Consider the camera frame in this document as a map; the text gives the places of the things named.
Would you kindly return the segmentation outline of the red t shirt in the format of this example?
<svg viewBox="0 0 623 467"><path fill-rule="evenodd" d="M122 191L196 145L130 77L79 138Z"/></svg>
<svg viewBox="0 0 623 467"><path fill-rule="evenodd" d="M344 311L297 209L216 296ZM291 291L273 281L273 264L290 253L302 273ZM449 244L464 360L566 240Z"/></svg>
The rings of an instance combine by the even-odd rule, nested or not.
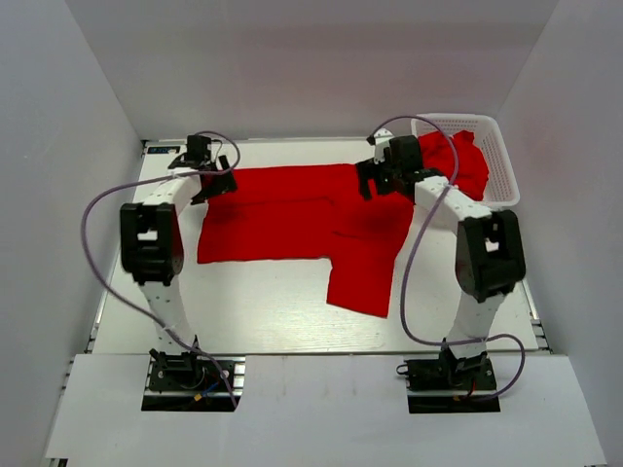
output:
<svg viewBox="0 0 623 467"><path fill-rule="evenodd" d="M364 199L347 163L238 169L235 178L235 192L208 203L198 263L327 259L327 304L387 317L411 202Z"/></svg>

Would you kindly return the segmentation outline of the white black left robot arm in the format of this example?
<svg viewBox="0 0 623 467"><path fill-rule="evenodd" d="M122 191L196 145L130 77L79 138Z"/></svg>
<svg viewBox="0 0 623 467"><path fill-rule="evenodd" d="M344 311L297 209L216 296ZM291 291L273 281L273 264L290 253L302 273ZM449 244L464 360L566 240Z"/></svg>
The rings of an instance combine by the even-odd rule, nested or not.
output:
<svg viewBox="0 0 623 467"><path fill-rule="evenodd" d="M211 131L189 135L186 149L169 164L154 191L120 209L122 267L145 297L166 352L200 350L179 286L185 261L179 215L188 206L238 189L227 157L212 155L212 144L226 140Z"/></svg>

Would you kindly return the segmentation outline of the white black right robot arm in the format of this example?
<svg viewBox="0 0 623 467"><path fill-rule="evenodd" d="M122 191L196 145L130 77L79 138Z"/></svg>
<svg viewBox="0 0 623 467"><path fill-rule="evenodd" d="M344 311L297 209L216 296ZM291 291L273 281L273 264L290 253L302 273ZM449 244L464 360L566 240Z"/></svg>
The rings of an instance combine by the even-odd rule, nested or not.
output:
<svg viewBox="0 0 623 467"><path fill-rule="evenodd" d="M366 140L375 154L355 166L363 198L400 194L424 210L424 229L439 220L456 237L461 295L453 326L439 345L439 374L447 385L463 387L485 365L497 311L526 275L518 218L509 209L494 211L474 200L455 185L454 176L425 167L416 136Z"/></svg>

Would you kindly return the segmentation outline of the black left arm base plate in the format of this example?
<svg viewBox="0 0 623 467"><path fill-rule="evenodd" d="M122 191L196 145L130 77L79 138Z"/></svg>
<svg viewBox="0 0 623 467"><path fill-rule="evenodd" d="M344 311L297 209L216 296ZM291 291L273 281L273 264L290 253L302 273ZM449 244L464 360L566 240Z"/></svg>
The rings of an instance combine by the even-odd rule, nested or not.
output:
<svg viewBox="0 0 623 467"><path fill-rule="evenodd" d="M242 357L214 362L189 352L177 355L152 349L141 410L160 413L232 413L241 398Z"/></svg>

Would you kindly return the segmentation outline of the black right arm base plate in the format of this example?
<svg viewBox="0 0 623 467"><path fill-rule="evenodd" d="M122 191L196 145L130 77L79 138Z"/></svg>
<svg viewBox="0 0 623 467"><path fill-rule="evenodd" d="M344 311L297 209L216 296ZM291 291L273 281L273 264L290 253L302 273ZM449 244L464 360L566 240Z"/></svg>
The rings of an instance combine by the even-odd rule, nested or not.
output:
<svg viewBox="0 0 623 467"><path fill-rule="evenodd" d="M410 359L396 367L406 380L409 414L499 413L497 383L490 359L483 367L448 374L438 359Z"/></svg>

